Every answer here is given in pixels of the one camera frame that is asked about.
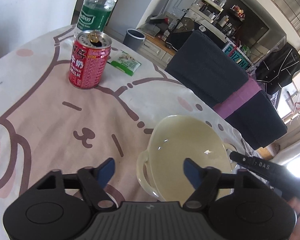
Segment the trash can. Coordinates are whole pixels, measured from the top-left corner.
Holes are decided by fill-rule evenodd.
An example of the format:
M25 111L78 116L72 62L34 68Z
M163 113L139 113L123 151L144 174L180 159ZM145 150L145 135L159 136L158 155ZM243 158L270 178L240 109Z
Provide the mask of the trash can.
M141 31L128 29L123 44L128 46L130 49L137 51L145 39L146 36Z

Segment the pink stripe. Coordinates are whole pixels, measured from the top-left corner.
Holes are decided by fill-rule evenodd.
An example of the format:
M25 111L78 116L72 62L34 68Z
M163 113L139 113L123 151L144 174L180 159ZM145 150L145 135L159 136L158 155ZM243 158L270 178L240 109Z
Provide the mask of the pink stripe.
M257 82L249 76L248 81L229 96L223 103L214 106L213 110L223 119L230 116L235 110L239 109L248 102L261 88Z

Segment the tablecloth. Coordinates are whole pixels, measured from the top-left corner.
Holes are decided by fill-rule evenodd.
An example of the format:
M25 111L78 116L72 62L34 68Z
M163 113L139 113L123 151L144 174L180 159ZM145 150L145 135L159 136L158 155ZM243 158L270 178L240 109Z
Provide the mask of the tablecloth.
M116 40L110 57L129 53L141 63L134 75L107 64L99 86L72 86L73 29L47 33L0 59L0 240L8 239L5 209L52 169L76 173L112 157L116 172L105 191L118 204L155 201L137 181L136 160L171 114L200 119L238 152L259 156L191 90Z

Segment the snack packet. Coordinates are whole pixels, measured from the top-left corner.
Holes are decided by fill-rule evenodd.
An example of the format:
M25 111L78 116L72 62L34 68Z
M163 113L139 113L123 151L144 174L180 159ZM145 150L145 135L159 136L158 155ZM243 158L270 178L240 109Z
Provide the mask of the snack packet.
M141 65L140 62L136 61L133 57L131 57L123 50L119 51L115 56L111 57L110 64L127 73L129 76L132 76L136 69Z

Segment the bright light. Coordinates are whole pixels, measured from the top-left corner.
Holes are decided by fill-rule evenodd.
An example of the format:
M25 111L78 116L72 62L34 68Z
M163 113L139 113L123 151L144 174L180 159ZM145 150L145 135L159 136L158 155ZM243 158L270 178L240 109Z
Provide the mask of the bright light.
M300 178L300 157L293 159L288 163L287 169L297 178Z

